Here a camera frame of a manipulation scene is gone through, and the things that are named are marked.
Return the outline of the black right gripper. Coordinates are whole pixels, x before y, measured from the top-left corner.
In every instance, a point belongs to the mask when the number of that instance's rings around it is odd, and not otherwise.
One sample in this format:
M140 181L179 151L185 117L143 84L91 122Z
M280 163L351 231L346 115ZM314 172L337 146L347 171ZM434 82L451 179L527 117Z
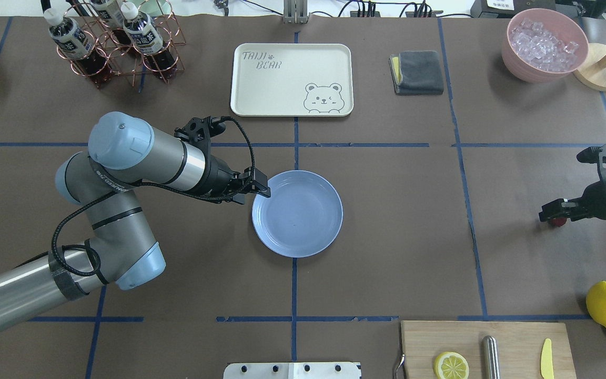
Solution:
M575 207L571 210L572 203L575 203ZM592 183L585 188L580 197L570 201L559 198L541 207L539 212L541 222L554 217L565 217L573 222L583 218L606 220L606 183Z

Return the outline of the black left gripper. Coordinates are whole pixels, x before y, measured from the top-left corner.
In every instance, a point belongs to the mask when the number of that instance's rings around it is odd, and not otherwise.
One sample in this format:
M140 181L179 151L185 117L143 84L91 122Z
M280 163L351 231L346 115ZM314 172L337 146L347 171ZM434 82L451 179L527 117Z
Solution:
M204 175L198 183L199 199L216 204L233 202L243 205L246 194L271 197L267 175L255 167L248 167L242 173L234 171L225 161L208 158Z

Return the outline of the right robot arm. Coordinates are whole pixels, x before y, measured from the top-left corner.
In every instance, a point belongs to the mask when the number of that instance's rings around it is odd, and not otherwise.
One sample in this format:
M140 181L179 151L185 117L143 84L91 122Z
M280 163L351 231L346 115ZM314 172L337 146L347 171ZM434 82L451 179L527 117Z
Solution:
M606 177L585 188L582 196L575 199L559 198L542 206L539 220L553 226L562 226L568 219L585 218L606 220Z

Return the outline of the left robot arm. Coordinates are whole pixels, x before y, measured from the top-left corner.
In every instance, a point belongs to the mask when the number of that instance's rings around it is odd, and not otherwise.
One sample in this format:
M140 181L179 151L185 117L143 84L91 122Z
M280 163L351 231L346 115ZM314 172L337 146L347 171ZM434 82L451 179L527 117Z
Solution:
M234 171L211 154L211 138L233 117L192 118L168 134L145 120L113 111L99 118L87 150L58 168L57 191L77 211L55 228L47 252L0 274L0 332L115 283L132 290L166 268L135 194L156 187L199 201L245 203L269 197L255 165Z

